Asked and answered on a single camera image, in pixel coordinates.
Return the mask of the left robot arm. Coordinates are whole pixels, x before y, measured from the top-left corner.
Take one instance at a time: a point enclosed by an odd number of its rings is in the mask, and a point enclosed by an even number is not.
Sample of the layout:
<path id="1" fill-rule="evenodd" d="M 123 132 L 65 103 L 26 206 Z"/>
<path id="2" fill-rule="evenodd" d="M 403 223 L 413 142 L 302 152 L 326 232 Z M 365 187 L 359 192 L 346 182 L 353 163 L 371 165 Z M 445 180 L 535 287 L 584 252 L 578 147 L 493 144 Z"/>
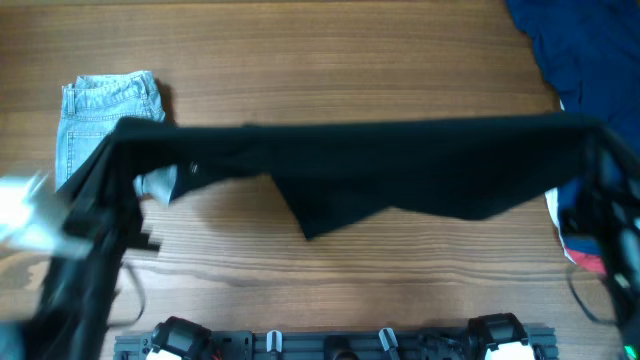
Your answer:
<path id="1" fill-rule="evenodd" d="M 1 242 L 51 256 L 33 317 L 1 325 L 4 359 L 99 358 L 126 250 L 159 248 L 130 182 L 64 192 L 39 173 L 2 177 Z"/>

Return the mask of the black t-shirt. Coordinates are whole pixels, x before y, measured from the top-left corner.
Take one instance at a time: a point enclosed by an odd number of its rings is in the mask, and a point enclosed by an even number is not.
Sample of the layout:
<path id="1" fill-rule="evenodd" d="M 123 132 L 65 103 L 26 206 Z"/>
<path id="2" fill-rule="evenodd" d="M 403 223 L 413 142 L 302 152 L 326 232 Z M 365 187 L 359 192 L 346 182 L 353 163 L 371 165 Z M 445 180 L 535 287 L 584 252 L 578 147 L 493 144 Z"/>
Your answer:
<path id="1" fill-rule="evenodd" d="M 125 118 L 61 191 L 134 207 L 134 179 L 173 165 L 175 196 L 269 175 L 307 238 L 389 207 L 483 220 L 576 178 L 602 130 L 567 113 L 236 128 Z"/>

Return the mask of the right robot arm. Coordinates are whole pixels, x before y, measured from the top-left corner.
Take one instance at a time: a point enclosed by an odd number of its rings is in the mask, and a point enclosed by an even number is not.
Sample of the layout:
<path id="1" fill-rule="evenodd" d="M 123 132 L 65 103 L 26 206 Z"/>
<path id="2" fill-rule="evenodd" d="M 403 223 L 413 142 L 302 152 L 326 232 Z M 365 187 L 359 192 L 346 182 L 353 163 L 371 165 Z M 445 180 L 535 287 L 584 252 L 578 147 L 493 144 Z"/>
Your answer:
<path id="1" fill-rule="evenodd" d="M 592 241 L 627 353 L 639 350 L 639 158 L 593 118 L 488 118 L 460 127 L 472 170 L 465 207 L 484 219 L 573 183 L 565 239 Z"/>

